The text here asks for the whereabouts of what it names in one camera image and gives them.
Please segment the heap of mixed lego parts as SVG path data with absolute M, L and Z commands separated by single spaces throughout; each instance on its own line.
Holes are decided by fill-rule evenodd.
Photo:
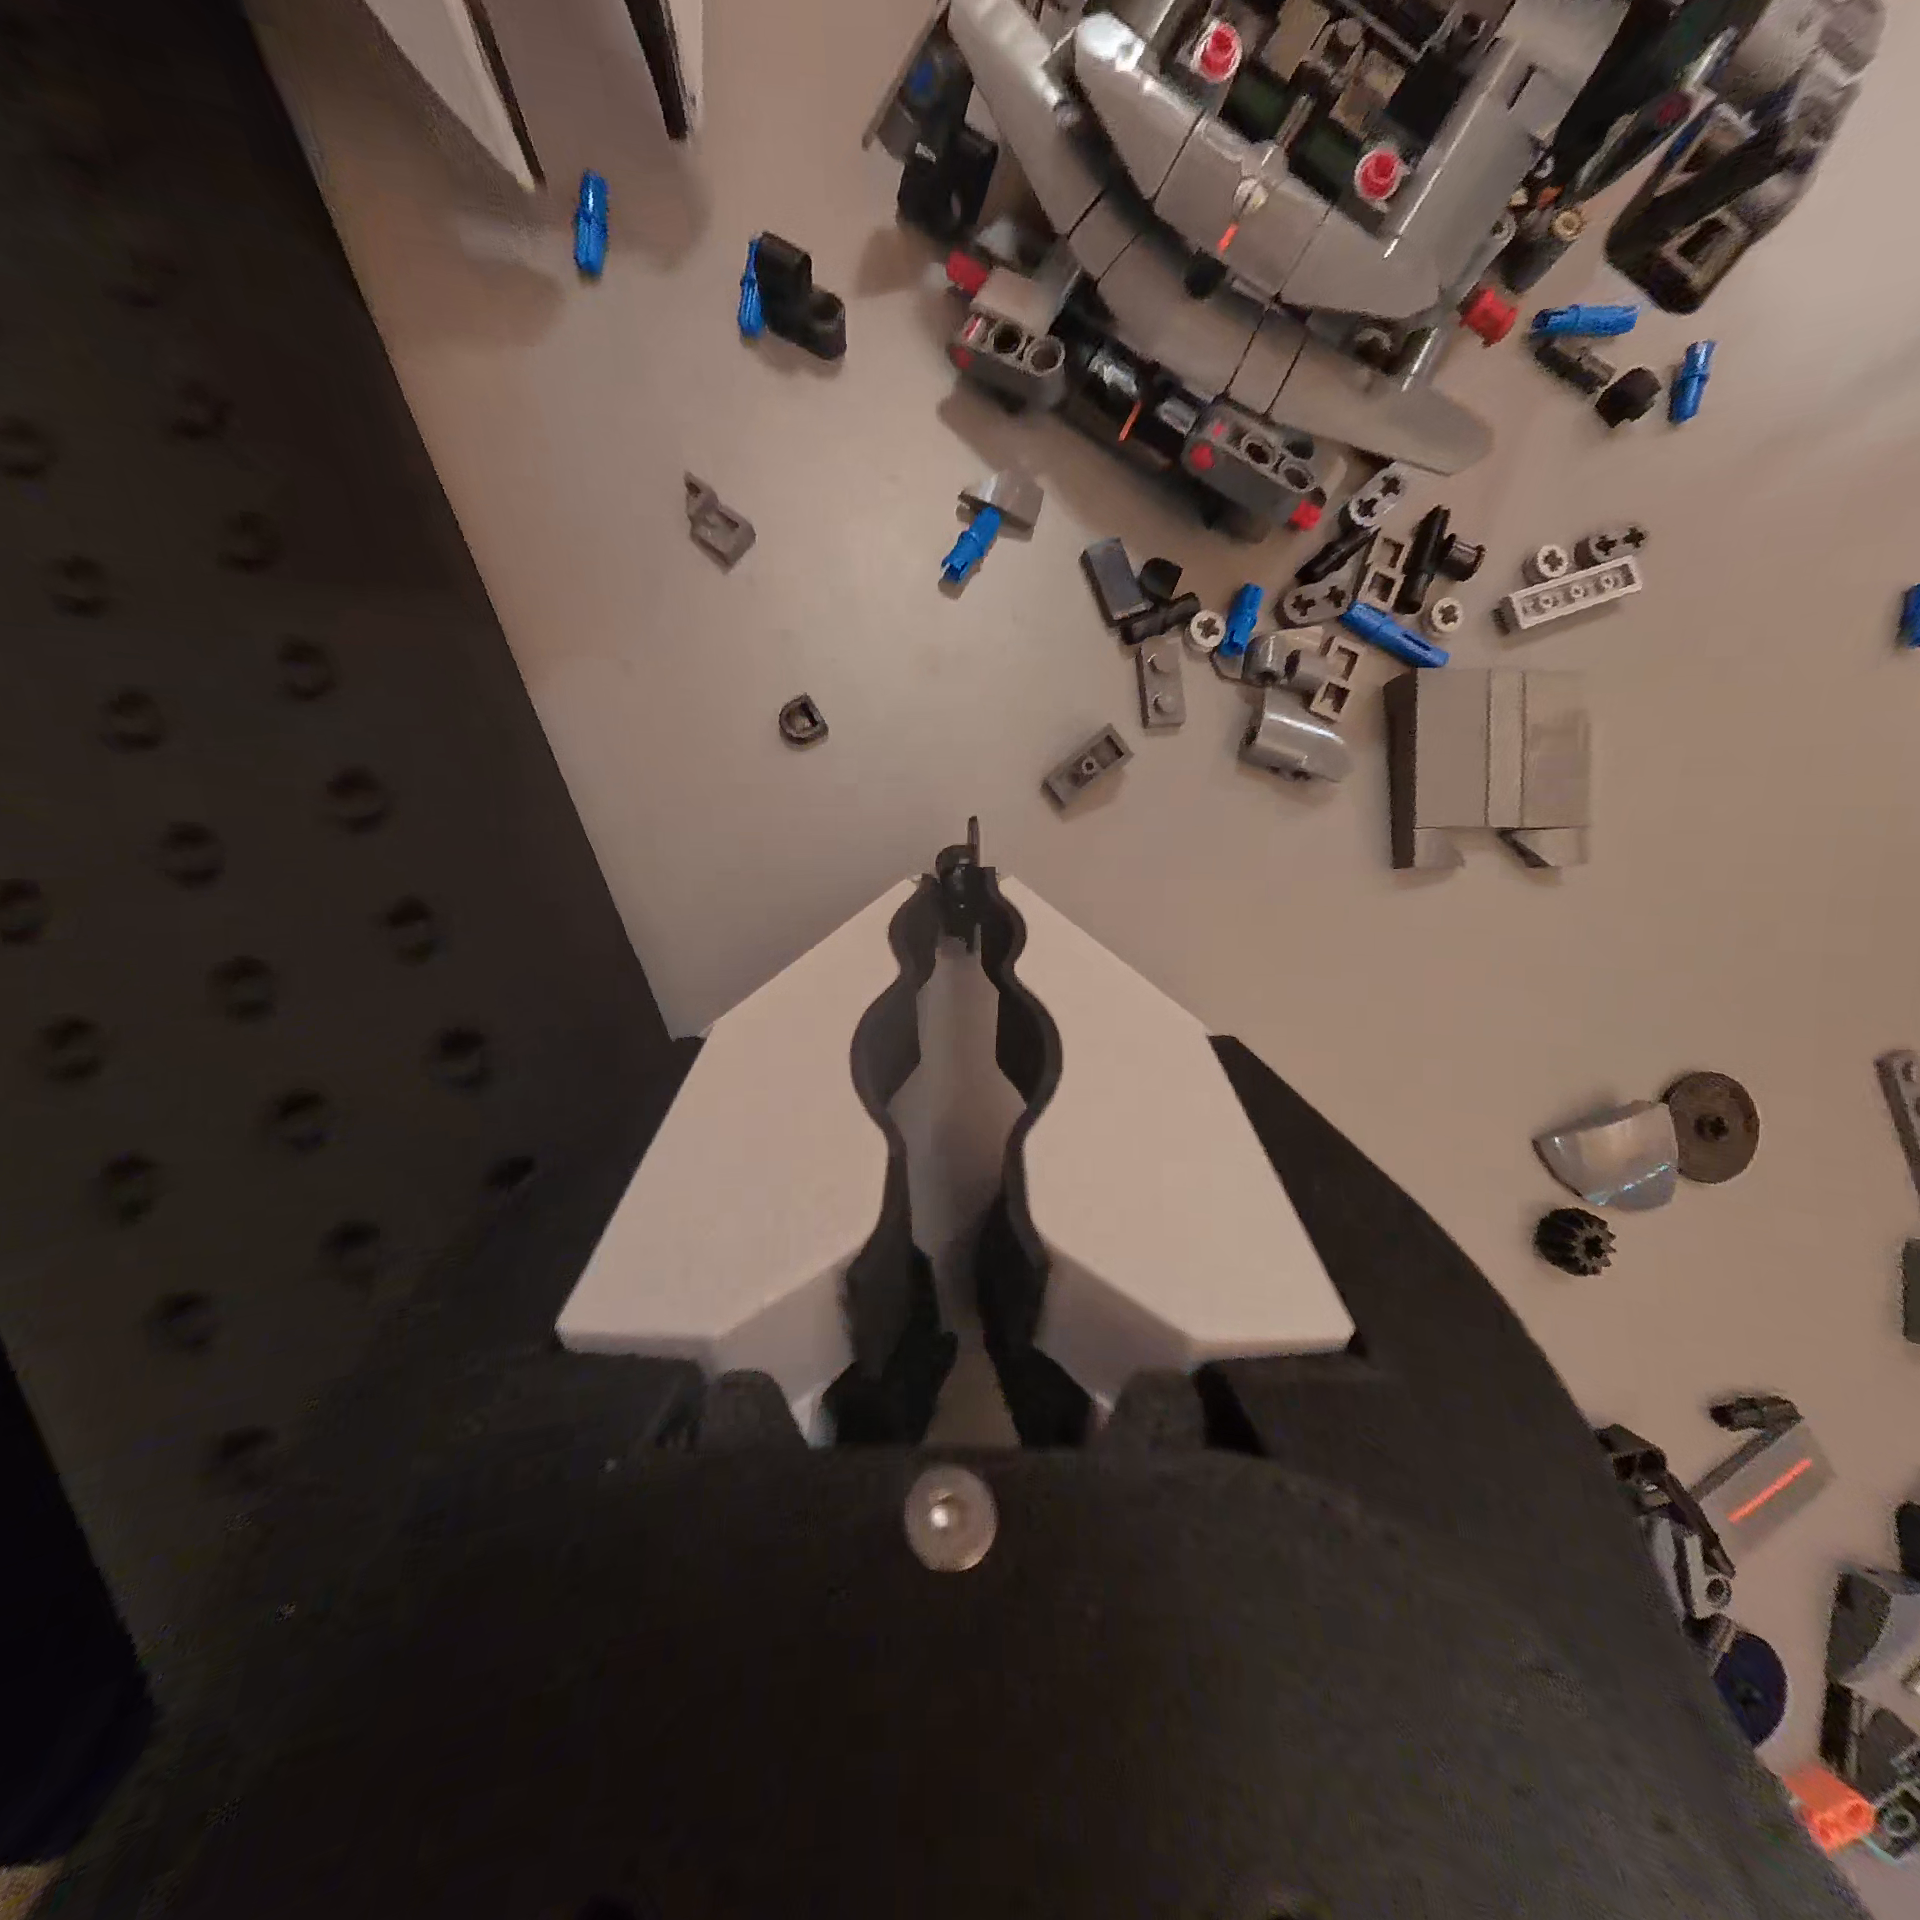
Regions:
M 1806 1419 L 1783 1396 L 1735 1396 L 1709 1408 L 1736 1439 Z M 1596 1442 L 1623 1488 L 1642 1543 L 1687 1642 L 1712 1668 L 1732 1636 L 1736 1580 L 1746 1564 L 1728 1558 L 1701 1516 L 1691 1487 L 1667 1452 L 1632 1428 L 1606 1424 Z M 1916 1502 L 1895 1512 L 1896 1568 L 1842 1568 L 1835 1578 L 1822 1667 L 1822 1727 L 1814 1762 L 1866 1794 L 1879 1824 L 1866 1849 L 1888 1865 L 1912 1865 L 1918 1847 L 1918 1580 Z

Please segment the dark blue lego piece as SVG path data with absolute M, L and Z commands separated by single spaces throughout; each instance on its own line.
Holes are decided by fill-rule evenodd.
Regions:
M 1783 1657 L 1763 1635 L 1735 1627 L 1712 1668 L 1712 1683 L 1750 1747 L 1776 1738 L 1790 1708 L 1790 1678 Z

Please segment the orange lego connector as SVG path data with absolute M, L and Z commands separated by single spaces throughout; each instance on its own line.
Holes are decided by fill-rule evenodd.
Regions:
M 1869 1841 L 1879 1824 L 1871 1802 L 1820 1762 L 1783 1776 L 1795 1817 L 1823 1856 L 1838 1856 Z

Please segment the grey curved lego shell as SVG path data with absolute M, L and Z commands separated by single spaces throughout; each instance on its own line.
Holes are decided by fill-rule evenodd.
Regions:
M 1532 1148 L 1583 1209 L 1653 1211 L 1678 1190 L 1675 1124 L 1659 1099 L 1567 1123 L 1532 1139 Z

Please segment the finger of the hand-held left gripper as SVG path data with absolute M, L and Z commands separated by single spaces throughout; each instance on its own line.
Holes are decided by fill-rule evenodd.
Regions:
M 376 28 L 455 122 L 520 191 L 543 169 L 483 2 L 365 2 Z
M 490 2 L 511 127 L 555 159 L 590 132 L 690 153 L 707 120 L 704 2 Z

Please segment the black lego dish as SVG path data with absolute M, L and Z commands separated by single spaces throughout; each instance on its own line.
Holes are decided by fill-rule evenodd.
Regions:
M 1688 1184 L 1728 1184 L 1759 1152 L 1759 1107 L 1728 1073 L 1691 1071 L 1661 1094 L 1672 1128 L 1672 1162 Z

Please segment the pile of small lego pieces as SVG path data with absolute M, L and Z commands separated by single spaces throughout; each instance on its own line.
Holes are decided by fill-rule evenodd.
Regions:
M 1444 647 L 1460 622 L 1456 591 L 1477 580 L 1486 550 L 1456 528 L 1446 506 L 1429 508 L 1411 534 L 1397 534 L 1391 519 L 1406 492 L 1408 474 L 1399 464 L 1378 470 L 1335 513 L 1328 494 L 1311 489 L 1290 526 L 1325 523 L 1328 537 L 1283 588 L 1263 591 L 1260 630 L 1246 657 L 1228 663 L 1216 663 L 1214 649 L 1229 606 L 1204 606 L 1183 588 L 1175 560 L 1136 563 L 1115 537 L 1090 543 L 1078 563 L 1103 627 L 1134 662 L 1143 730 L 1183 724 L 1188 658 L 1261 695 L 1284 691 L 1336 728 L 1367 647 L 1336 625 L 1349 604 L 1376 606 Z

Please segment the grey lego car model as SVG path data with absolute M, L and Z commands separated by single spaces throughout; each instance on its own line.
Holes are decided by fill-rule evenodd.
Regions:
M 1586 206 L 1694 313 L 1807 193 L 1886 6 L 933 6 L 862 132 L 958 252 L 960 378 L 1068 412 L 1261 540 L 1346 449 L 1477 467 L 1437 386 Z

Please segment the grey curved slope piece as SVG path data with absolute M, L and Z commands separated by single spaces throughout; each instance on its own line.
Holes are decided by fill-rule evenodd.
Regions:
M 1354 768 L 1344 734 L 1275 689 L 1251 708 L 1236 756 L 1260 774 L 1310 784 L 1342 784 Z

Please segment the grey red-striped lego tile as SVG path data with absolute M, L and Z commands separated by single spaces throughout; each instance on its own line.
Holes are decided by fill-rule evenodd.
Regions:
M 1813 1426 L 1796 1419 L 1754 1432 L 1735 1455 L 1691 1487 L 1722 1547 L 1741 1562 L 1806 1513 L 1834 1484 L 1834 1465 Z

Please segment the black lego pin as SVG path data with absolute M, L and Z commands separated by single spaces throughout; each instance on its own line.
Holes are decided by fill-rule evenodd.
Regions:
M 1534 356 L 1542 371 L 1581 396 L 1606 427 L 1632 426 L 1664 396 L 1664 382 L 1647 369 L 1618 371 L 1592 346 L 1549 338 Z

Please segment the black angled lego connector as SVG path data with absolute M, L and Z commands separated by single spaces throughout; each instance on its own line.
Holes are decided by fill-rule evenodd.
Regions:
M 774 231 L 763 231 L 758 281 L 765 313 L 763 336 L 773 334 L 829 367 L 847 355 L 845 305 L 838 296 L 818 287 L 810 252 Z

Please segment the black perforated board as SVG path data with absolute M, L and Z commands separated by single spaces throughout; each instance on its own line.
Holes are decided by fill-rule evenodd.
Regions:
M 5 1345 L 140 1654 L 677 1048 L 236 6 L 5 6 Z

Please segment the grey lego panel assembly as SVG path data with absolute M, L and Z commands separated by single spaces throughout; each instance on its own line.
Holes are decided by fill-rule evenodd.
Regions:
M 1539 874 L 1590 859 L 1592 716 L 1575 670 L 1411 668 L 1382 687 L 1382 738 L 1395 872 L 1453 872 L 1469 835 Z

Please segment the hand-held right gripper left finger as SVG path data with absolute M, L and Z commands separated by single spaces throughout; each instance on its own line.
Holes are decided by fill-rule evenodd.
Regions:
M 720 1016 L 566 1296 L 572 1354 L 768 1376 L 804 1439 L 911 1440 L 952 1366 L 894 1104 L 943 935 L 900 880 Z

